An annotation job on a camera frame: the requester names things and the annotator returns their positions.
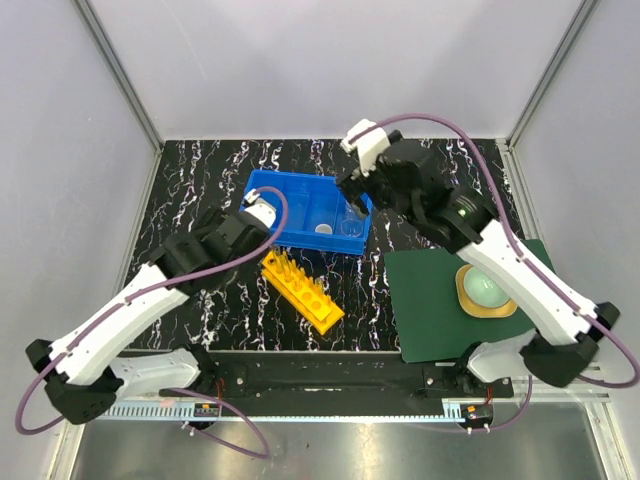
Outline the clear round flask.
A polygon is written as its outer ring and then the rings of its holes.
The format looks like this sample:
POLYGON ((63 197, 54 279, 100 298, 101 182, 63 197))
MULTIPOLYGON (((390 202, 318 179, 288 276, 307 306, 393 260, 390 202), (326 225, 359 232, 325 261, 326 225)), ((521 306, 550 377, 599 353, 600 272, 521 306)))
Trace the clear round flask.
POLYGON ((359 218, 344 218, 340 224, 341 234, 350 238, 358 238, 364 230, 364 221, 359 218))

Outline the blue plastic compartment bin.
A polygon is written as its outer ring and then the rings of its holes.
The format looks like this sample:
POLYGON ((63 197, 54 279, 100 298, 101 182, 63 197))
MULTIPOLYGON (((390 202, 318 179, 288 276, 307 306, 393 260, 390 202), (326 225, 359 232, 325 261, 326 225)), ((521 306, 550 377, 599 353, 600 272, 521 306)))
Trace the blue plastic compartment bin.
POLYGON ((365 253, 372 217, 359 218, 364 221, 360 237, 350 238, 341 234, 340 224, 347 202, 333 176, 255 169, 245 190, 249 192, 265 186, 278 189, 289 206, 286 226, 275 241, 276 245, 349 255, 365 253), (316 233, 315 227, 321 223, 329 224, 333 233, 316 233))

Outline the white round cap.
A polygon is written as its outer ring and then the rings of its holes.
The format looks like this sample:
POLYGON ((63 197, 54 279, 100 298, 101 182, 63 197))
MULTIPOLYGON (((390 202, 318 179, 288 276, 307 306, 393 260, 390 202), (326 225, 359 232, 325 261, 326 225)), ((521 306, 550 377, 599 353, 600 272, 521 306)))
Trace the white round cap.
POLYGON ((319 234, 331 235, 333 233, 333 229, 329 224, 321 223, 315 227, 315 232, 319 234))

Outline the yellow test tube rack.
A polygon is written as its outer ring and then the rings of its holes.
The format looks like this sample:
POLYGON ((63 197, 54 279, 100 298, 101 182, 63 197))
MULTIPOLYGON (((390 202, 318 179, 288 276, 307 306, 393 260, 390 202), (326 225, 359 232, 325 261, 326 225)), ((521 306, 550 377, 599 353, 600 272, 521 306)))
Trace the yellow test tube rack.
POLYGON ((291 278, 284 276, 280 262, 280 255, 285 253, 272 249, 262 260, 262 276, 309 322, 320 334, 324 335, 331 327, 340 321, 345 313, 324 291, 323 295, 316 293, 314 278, 307 275, 301 266, 290 258, 290 270, 296 267, 299 271, 301 289, 293 289, 291 278))

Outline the small clear vial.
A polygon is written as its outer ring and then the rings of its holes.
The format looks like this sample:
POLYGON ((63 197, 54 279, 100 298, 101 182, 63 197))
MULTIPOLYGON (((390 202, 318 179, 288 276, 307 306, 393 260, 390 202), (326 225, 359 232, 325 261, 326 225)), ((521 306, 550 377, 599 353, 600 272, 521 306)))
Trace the small clear vial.
POLYGON ((344 219, 346 221, 358 221, 359 215, 350 204, 345 205, 344 219))

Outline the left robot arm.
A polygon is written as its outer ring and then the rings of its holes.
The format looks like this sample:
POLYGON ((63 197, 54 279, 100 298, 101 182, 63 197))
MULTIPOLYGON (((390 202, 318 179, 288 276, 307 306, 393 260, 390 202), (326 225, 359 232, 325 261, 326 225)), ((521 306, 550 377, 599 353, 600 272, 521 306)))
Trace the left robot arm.
POLYGON ((209 208, 191 231, 167 237, 129 284, 84 324, 58 340, 31 342, 26 355, 45 375, 52 406, 80 425, 128 397, 174 388, 196 396, 214 392, 216 366, 202 346, 136 358, 121 353, 191 295, 223 283, 239 267, 239 258, 269 237, 275 221, 275 207, 262 200, 240 211, 209 208))

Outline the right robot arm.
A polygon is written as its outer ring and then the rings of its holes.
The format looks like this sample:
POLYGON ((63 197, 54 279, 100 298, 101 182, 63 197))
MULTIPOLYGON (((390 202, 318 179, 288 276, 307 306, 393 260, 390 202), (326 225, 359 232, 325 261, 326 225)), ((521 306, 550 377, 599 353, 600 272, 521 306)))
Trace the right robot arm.
POLYGON ((491 199, 449 185, 419 141, 376 128, 355 142, 342 140, 341 147, 359 165, 336 185, 360 217, 369 213, 364 196, 379 210, 393 210, 424 238, 495 281, 534 325, 506 340, 472 344, 453 374, 460 393, 476 396, 490 382, 513 375, 530 374, 558 388, 581 377, 603 336, 597 325, 611 328, 619 317, 613 304, 595 304, 571 291, 519 239, 508 240, 511 230, 499 221, 491 199))

